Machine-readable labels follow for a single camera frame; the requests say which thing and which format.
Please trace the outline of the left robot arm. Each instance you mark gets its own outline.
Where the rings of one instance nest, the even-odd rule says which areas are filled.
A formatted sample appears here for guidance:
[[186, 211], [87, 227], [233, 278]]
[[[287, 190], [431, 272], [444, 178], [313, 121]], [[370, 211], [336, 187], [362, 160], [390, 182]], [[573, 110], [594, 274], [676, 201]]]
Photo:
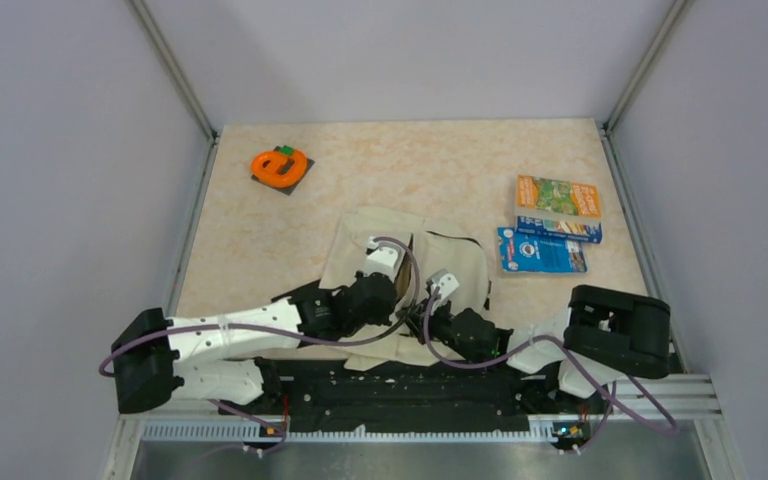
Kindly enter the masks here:
[[247, 404], [268, 413], [279, 404], [280, 381], [259, 353], [377, 342], [394, 329], [397, 300], [392, 277], [357, 273], [348, 286], [310, 283], [268, 305], [215, 316], [169, 317], [150, 308], [113, 341], [98, 371], [114, 380], [122, 414], [173, 399]]

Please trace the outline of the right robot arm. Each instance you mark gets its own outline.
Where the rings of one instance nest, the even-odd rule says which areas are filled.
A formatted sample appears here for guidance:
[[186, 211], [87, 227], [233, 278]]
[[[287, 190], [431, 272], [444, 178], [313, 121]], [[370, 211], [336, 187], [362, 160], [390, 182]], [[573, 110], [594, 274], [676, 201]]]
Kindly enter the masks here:
[[598, 386], [622, 376], [662, 379], [670, 372], [671, 308], [654, 297], [578, 285], [549, 320], [502, 329], [472, 308], [453, 313], [435, 287], [428, 293], [406, 308], [406, 324], [435, 359], [443, 358], [436, 348], [442, 344], [459, 355], [452, 365], [463, 370], [506, 365], [536, 374], [556, 364], [558, 377], [546, 385], [546, 397], [560, 412], [574, 411]]

